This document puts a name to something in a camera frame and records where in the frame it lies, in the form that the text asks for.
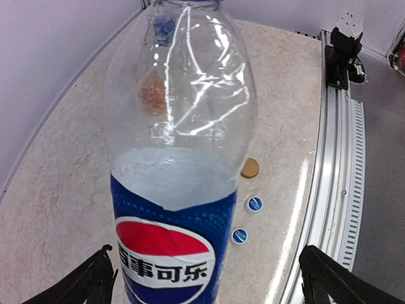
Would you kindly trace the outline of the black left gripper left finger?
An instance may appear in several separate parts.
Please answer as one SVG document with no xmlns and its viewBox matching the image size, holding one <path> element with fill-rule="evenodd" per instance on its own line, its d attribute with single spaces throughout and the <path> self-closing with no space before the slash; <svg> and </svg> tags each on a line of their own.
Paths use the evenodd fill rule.
<svg viewBox="0 0 405 304">
<path fill-rule="evenodd" d="M 25 304 L 110 304 L 118 270 L 112 266 L 105 244 L 55 285 L 25 301 Z"/>
</svg>

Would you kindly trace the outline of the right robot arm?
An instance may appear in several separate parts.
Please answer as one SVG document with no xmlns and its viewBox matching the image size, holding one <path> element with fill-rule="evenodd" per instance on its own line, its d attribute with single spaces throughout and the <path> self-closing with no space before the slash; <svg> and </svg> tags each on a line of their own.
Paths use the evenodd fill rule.
<svg viewBox="0 0 405 304">
<path fill-rule="evenodd" d="M 330 44 L 325 47 L 327 86 L 346 91 L 350 82 L 365 82 L 365 68 L 358 57 L 363 48 L 363 18 L 361 4 L 353 2 L 330 33 Z"/>
</svg>

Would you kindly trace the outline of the front aluminium frame rail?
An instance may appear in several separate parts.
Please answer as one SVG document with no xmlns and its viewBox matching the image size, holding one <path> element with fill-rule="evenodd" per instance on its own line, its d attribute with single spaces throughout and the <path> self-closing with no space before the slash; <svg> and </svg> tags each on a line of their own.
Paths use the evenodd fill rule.
<svg viewBox="0 0 405 304">
<path fill-rule="evenodd" d="M 321 85 L 320 122 L 315 164 L 304 206 L 295 207 L 286 233 L 292 245 L 287 280 L 280 303 L 303 303 L 299 254 L 315 245 L 347 270 L 352 270 L 358 247 L 365 186 L 365 120 L 362 103 L 350 90 Z"/>
</svg>

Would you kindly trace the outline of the Pepsi water bottle blue cap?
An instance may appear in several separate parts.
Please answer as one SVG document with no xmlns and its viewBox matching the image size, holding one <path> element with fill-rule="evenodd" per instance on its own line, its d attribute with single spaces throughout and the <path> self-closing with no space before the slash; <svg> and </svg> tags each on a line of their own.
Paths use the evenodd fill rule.
<svg viewBox="0 0 405 304">
<path fill-rule="evenodd" d="M 214 303 L 258 114 L 220 1 L 154 1 L 109 65 L 103 137 L 127 303 Z"/>
</svg>

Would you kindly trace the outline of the white blue bottle cap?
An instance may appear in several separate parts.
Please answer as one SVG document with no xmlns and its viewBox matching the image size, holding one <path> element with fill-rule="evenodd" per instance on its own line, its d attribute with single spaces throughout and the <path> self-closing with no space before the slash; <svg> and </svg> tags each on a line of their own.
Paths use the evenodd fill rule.
<svg viewBox="0 0 405 304">
<path fill-rule="evenodd" d="M 253 196 L 247 200 L 246 207 L 250 212 L 258 213 L 263 209 L 263 200 L 258 196 Z"/>
<path fill-rule="evenodd" d="M 248 240 L 248 233 L 244 228 L 238 227 L 235 228 L 231 233 L 231 240 L 234 244 L 242 245 L 245 244 Z"/>
</svg>

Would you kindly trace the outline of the gold juice bottle cap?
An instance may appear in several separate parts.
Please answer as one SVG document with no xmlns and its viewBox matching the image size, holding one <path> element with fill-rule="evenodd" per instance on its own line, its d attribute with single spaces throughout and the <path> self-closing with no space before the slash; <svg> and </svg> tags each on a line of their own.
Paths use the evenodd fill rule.
<svg viewBox="0 0 405 304">
<path fill-rule="evenodd" d="M 259 163 L 254 158 L 248 158 L 240 174 L 245 179 L 255 178 L 259 174 Z"/>
</svg>

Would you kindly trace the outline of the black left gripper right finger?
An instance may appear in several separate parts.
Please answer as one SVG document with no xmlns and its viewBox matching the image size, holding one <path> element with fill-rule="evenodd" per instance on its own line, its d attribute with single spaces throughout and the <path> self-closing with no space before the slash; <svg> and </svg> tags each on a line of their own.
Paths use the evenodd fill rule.
<svg viewBox="0 0 405 304">
<path fill-rule="evenodd" d="M 358 278 L 319 248 L 306 245 L 299 256 L 305 303 L 401 303 Z"/>
</svg>

